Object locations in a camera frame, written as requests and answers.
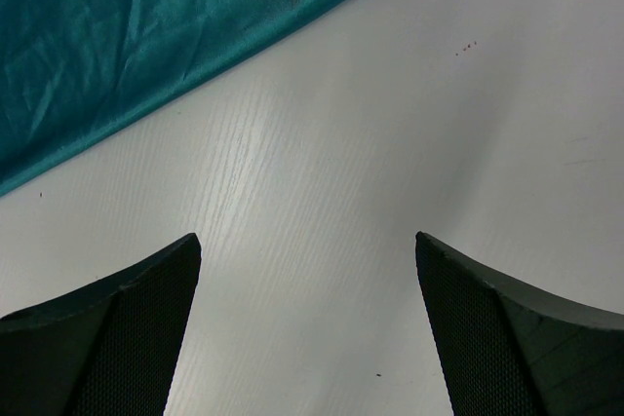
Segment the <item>teal cloth napkin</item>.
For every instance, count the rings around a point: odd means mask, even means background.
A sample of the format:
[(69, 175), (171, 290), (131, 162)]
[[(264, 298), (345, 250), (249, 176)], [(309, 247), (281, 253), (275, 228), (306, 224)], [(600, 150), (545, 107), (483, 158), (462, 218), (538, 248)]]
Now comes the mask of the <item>teal cloth napkin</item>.
[(1, 0), (9, 193), (344, 0)]

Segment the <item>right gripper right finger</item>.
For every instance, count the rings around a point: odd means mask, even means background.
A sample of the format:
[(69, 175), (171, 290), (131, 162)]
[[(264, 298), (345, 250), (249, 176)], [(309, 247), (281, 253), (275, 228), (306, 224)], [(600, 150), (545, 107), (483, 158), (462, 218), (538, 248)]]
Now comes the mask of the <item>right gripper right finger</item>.
[(623, 317), (415, 238), (419, 286), (456, 415), (620, 415)]

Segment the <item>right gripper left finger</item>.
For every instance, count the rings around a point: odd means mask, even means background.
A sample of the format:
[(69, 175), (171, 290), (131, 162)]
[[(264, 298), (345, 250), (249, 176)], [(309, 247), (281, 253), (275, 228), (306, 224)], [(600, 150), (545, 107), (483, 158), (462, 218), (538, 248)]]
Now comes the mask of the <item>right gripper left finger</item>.
[(188, 234), (3, 317), (2, 414), (163, 414), (200, 267), (199, 240)]

